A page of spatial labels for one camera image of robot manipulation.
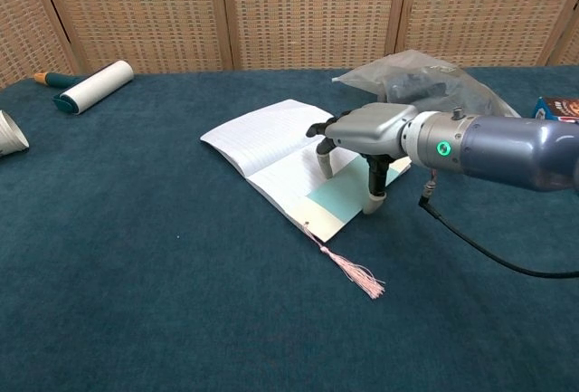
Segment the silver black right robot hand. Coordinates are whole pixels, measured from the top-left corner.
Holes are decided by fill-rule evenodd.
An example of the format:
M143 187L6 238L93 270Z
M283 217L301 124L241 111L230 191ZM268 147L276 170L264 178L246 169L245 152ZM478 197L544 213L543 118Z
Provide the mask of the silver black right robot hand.
M310 125L308 138L321 136L317 144L318 164L325 178L333 177L330 153L344 148L362 156L368 165L368 198L362 208L366 215L385 201L389 167L406 156L403 129L419 111L413 105L375 102Z

